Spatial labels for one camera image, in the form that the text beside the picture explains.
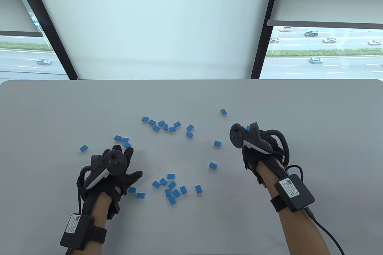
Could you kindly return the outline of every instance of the hedge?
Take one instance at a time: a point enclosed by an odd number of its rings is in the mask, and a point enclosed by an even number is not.
[[[16,50],[35,50],[35,51],[53,51],[53,48],[47,44],[33,44],[33,43],[13,43],[13,42],[0,42],[1,49],[16,49]]]
[[[324,56],[372,56],[383,55],[379,48],[345,49],[345,50],[268,50],[266,57],[324,57]]]

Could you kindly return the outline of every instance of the car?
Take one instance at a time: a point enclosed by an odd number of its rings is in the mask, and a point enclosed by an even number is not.
[[[321,63],[323,63],[323,59],[319,58],[319,57],[312,57],[310,59],[310,63],[311,64],[321,64]]]
[[[367,42],[370,46],[379,46],[382,44],[381,40],[372,40]]]
[[[293,28],[291,27],[281,27],[279,29],[280,32],[291,32],[293,30]]]
[[[305,32],[305,36],[306,37],[317,37],[318,35],[319,35],[318,31],[308,31],[308,32]]]
[[[326,39],[323,39],[323,43],[336,43],[336,39],[335,38],[326,38]]]
[[[278,38],[270,38],[270,42],[269,43],[278,43],[278,42],[279,42]]]
[[[38,58],[37,65],[51,65],[52,61],[45,58]]]

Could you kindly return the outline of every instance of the window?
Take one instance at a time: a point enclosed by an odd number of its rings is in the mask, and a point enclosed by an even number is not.
[[[273,27],[260,79],[379,79],[383,30]]]
[[[32,9],[26,0],[22,1],[37,30],[44,36],[0,35],[0,84],[6,80],[67,80],[68,76]]]

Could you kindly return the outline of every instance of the white table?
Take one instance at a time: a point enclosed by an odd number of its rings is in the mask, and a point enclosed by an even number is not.
[[[382,87],[378,80],[5,82],[2,253],[64,254],[59,242],[77,212],[79,171],[121,135],[135,149],[129,171],[144,172],[135,186],[146,198],[122,198],[120,214],[107,223],[105,254],[288,254],[267,190],[245,171],[229,140],[232,124],[257,121],[285,135],[290,163],[302,166],[316,198],[312,211],[346,254],[380,254]],[[154,132],[143,116],[182,126],[174,134]],[[189,124],[193,139],[185,135]],[[222,146],[215,148],[214,140]],[[217,170],[208,168],[211,161]],[[189,190],[175,206],[164,188],[151,185],[167,173]]]

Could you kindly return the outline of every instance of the black glove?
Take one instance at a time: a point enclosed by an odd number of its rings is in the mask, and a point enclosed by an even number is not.
[[[257,165],[262,161],[276,176],[283,178],[286,176],[286,172],[279,166],[276,159],[282,164],[284,151],[278,146],[278,142],[271,135],[267,135],[264,131],[260,130],[262,139],[267,141],[273,148],[272,154],[263,154],[253,148],[247,146],[242,147],[242,159],[245,163],[245,168],[250,169],[258,179],[259,184],[265,183],[259,173],[256,172]]]
[[[122,151],[121,146],[118,144],[113,146],[113,149]],[[109,149],[105,150],[102,154],[102,157],[104,158],[109,151]],[[120,208],[118,202],[120,201],[121,196],[126,195],[127,189],[142,177],[142,171],[136,171],[132,174],[126,174],[126,170],[129,167],[133,151],[133,148],[128,147],[124,152],[127,165],[125,172],[122,175],[118,177],[109,175],[107,178],[102,178],[94,187],[88,190],[85,189],[82,184],[79,186],[79,192],[82,200],[84,201],[82,207],[82,214],[91,214],[93,206],[101,192],[105,192],[112,198],[112,203],[109,206],[107,219],[112,219],[115,214],[119,213]],[[119,193],[116,190],[116,187],[119,187],[121,189],[121,193]]]

